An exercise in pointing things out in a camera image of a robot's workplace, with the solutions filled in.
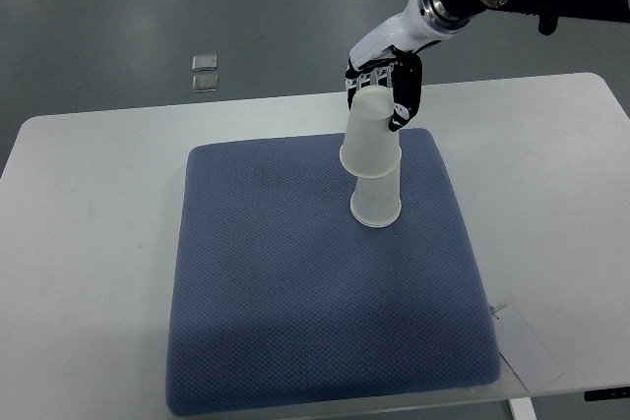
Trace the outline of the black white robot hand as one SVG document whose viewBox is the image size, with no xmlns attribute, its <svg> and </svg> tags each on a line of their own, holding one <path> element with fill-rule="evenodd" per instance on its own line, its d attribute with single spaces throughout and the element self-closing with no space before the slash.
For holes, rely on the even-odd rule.
<svg viewBox="0 0 630 420">
<path fill-rule="evenodd" d="M 457 34 L 470 22 L 456 17 L 441 0 L 409 0 L 401 13 L 366 34 L 349 52 L 346 98 L 372 81 L 392 89 L 393 112 L 388 129 L 397 132 L 420 108 L 423 66 L 419 53 Z"/>
</svg>

